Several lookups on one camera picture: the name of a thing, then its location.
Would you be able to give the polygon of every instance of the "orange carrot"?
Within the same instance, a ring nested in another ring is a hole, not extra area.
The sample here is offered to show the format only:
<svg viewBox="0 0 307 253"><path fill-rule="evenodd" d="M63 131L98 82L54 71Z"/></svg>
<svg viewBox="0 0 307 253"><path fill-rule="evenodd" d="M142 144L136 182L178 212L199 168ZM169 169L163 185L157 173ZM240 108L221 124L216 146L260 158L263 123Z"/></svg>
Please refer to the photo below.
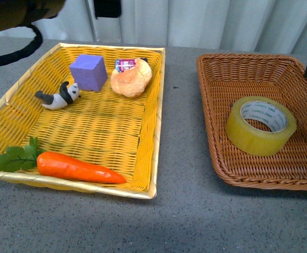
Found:
<svg viewBox="0 0 307 253"><path fill-rule="evenodd" d="M106 167L80 161L66 154L46 151L37 157L41 175L100 183L126 183L123 176Z"/></svg>

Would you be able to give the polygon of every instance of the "tape core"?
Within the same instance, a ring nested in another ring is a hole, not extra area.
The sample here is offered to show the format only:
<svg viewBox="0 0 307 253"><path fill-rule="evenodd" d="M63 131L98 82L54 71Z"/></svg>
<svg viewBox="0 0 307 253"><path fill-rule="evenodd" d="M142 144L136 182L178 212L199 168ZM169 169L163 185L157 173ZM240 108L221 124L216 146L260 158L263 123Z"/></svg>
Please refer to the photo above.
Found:
<svg viewBox="0 0 307 253"><path fill-rule="evenodd" d="M288 125L286 115L279 108L263 101L250 101L243 104L240 114L248 125L250 124L246 121L247 119L256 120L267 125L272 132L283 131Z"/></svg>

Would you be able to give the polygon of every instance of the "woven basket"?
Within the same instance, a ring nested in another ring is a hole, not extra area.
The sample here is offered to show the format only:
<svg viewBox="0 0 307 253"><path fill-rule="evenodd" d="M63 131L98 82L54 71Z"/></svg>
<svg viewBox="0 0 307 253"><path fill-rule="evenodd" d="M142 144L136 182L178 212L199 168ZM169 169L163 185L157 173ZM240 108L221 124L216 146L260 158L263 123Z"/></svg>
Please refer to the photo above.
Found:
<svg viewBox="0 0 307 253"><path fill-rule="evenodd" d="M69 65L80 54L104 57L108 80L102 90L81 91L81 98L59 110L42 107L35 92L53 94L62 82L73 83ZM138 57L146 57L152 68L145 92L135 99L115 94L110 86L115 60ZM164 69L164 48L63 43L52 48L0 100L0 153L7 146L28 144L30 136L38 137L40 148L110 168L127 183L62 180L41 176L37 169L0 172L0 180L58 190L155 197Z"/></svg>
<svg viewBox="0 0 307 253"><path fill-rule="evenodd" d="M205 54L197 59L197 71L216 173L233 186L307 190L304 66L292 57L281 55ZM239 150L225 133L234 102L254 95L276 100L297 120L296 132L280 152L270 157L257 157Z"/></svg>

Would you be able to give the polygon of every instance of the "black camera strap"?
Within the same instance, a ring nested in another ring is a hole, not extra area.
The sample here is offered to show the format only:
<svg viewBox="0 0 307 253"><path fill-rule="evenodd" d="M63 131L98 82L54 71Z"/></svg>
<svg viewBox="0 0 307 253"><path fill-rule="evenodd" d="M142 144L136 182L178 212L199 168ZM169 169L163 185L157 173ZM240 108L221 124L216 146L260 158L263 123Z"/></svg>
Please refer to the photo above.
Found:
<svg viewBox="0 0 307 253"><path fill-rule="evenodd" d="M36 36L34 37L34 40L31 41L31 43L29 43L25 48L19 51L16 51L10 54L1 55L0 56L0 66L8 65L13 62L17 62L18 60L21 60L23 58L26 58L32 55L41 46L43 40L42 40L42 34L39 31L39 29L37 29L32 24L26 25L26 27L32 29L33 32L36 34Z"/></svg>

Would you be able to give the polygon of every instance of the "carrot leaves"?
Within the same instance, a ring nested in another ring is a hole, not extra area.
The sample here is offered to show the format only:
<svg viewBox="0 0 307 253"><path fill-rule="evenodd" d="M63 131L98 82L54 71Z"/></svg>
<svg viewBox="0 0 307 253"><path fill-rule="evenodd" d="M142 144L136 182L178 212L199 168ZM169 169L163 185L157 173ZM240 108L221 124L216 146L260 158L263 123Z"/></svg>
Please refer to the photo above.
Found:
<svg viewBox="0 0 307 253"><path fill-rule="evenodd" d="M0 171L14 172L20 169L33 169L36 167L37 157L44 151L39 149L37 137L30 137L29 145L24 148L7 147L6 153L0 154Z"/></svg>

